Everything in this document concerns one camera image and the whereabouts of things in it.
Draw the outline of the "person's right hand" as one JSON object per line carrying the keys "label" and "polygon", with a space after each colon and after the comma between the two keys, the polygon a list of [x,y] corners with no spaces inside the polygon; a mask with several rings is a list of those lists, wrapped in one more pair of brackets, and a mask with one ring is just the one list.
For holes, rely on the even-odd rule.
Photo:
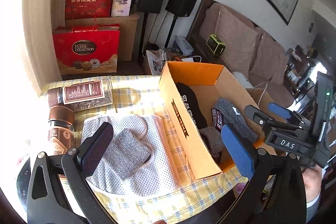
{"label": "person's right hand", "polygon": [[321,192],[322,168],[318,165],[306,169],[303,173],[306,202],[314,201]]}

